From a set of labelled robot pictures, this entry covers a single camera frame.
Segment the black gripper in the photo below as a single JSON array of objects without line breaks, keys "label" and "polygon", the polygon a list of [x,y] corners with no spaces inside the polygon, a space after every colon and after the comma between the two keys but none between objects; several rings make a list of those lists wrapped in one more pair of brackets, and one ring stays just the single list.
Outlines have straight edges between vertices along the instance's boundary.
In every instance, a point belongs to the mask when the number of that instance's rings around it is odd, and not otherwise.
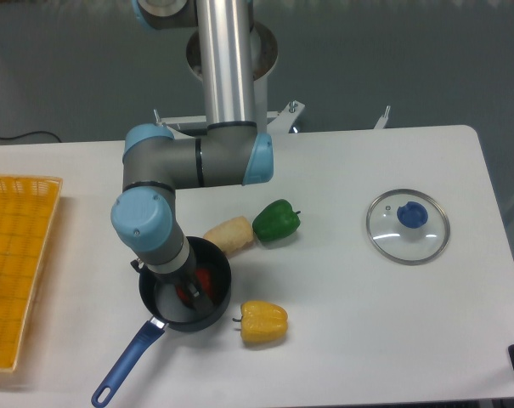
[{"label": "black gripper", "polygon": [[192,299],[195,312],[206,317],[215,310],[215,304],[206,293],[200,292],[195,281],[196,257],[189,254],[185,259],[175,258],[170,263],[152,265],[137,258],[130,262],[139,275],[139,285],[147,292],[159,285],[183,286],[186,284],[187,296]]}]

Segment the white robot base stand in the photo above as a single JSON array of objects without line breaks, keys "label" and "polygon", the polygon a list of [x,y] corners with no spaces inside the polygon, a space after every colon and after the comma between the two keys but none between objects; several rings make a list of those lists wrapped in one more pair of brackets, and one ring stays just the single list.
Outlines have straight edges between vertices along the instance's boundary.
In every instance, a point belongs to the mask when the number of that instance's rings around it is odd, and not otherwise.
[{"label": "white robot base stand", "polygon": [[[268,77],[275,68],[279,56],[277,40],[271,30],[256,22],[250,34],[250,43],[258,128],[272,135],[300,133],[299,118],[305,104],[294,99],[283,110],[268,109]],[[191,136],[202,135],[207,127],[204,116],[161,117],[155,114],[155,120],[174,133]]]}]

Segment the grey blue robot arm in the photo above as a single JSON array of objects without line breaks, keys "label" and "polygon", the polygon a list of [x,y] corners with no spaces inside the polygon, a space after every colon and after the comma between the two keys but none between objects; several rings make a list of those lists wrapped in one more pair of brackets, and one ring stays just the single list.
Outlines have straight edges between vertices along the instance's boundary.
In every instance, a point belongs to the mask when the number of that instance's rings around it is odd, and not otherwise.
[{"label": "grey blue robot arm", "polygon": [[202,314],[214,310],[196,275],[197,257],[176,220],[181,189],[268,182],[274,174],[270,136],[257,129],[249,1],[198,1],[206,136],[176,140],[160,125],[126,137],[123,188],[111,210],[121,241],[144,264],[140,290],[155,310],[158,283],[181,286]]}]

